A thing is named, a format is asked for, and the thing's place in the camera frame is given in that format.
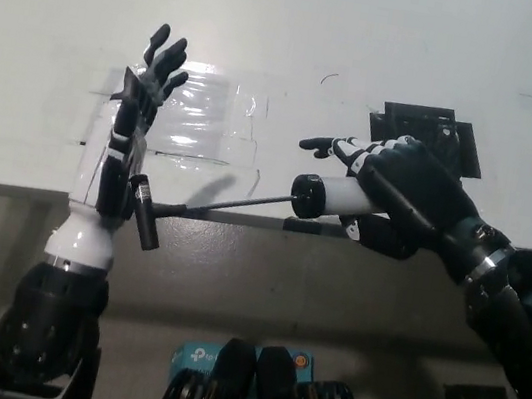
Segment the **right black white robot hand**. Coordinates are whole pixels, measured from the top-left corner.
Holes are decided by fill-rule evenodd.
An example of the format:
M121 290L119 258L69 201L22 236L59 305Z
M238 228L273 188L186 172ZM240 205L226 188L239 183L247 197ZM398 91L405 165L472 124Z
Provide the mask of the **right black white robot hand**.
M396 260L432 251L457 284L480 279L514 253L510 240L480 217L459 180L410 136L384 144L313 137L299 146L316 158L339 159L379 212L338 215L346 235L372 251Z

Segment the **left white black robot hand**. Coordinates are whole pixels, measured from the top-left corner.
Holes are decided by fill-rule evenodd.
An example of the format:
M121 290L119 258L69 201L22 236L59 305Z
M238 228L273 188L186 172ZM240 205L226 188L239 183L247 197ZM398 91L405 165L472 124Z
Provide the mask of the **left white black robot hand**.
M140 174L146 136L175 88L188 80L186 39L168 43L162 24L148 40L142 63L128 66L91 125L68 193L68 217L45 244L45 261L68 273L105 277L113 267L114 236L130 218L129 179Z

